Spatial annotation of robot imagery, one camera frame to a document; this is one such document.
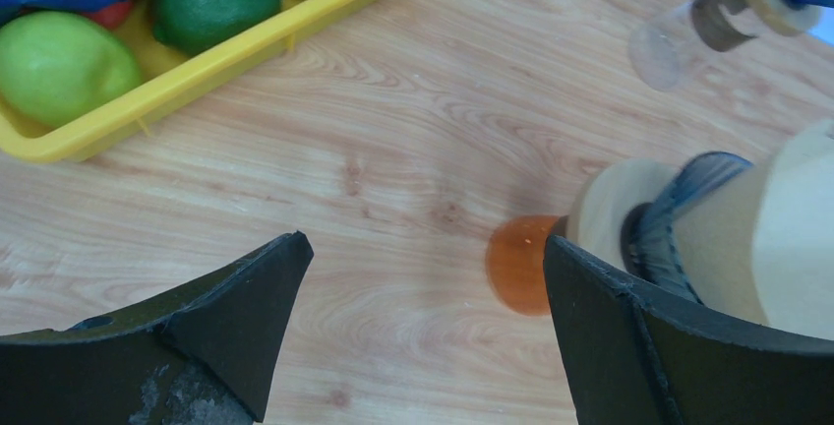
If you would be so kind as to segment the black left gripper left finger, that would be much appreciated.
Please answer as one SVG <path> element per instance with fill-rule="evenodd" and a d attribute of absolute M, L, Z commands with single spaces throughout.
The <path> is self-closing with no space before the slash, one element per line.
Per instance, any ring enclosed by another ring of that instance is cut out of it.
<path fill-rule="evenodd" d="M 64 331 L 1 339 L 5 424 L 254 424 L 314 256 L 283 234 L 214 272 Z"/>

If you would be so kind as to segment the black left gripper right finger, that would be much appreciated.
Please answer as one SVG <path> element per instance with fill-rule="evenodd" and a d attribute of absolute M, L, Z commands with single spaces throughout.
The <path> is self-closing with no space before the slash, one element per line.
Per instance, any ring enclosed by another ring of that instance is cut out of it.
<path fill-rule="evenodd" d="M 833 344 L 731 317 L 561 236 L 543 272 L 581 424 L 829 424 Z"/>

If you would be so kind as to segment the blue glass dripper cone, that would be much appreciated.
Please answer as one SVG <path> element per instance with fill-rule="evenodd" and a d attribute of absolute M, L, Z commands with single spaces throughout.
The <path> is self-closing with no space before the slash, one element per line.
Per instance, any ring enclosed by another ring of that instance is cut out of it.
<path fill-rule="evenodd" d="M 704 152 L 690 159 L 654 200 L 626 216 L 620 239 L 625 270 L 699 304 L 684 270 L 674 222 L 752 167 L 751 161 L 730 152 Z"/>

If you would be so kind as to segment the brown paper coffee filter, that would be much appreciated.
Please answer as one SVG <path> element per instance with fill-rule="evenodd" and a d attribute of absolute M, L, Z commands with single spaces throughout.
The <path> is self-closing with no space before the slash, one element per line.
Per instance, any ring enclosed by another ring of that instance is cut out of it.
<path fill-rule="evenodd" d="M 832 338 L 832 120 L 795 135 L 673 227 L 684 272 L 705 306 Z"/>

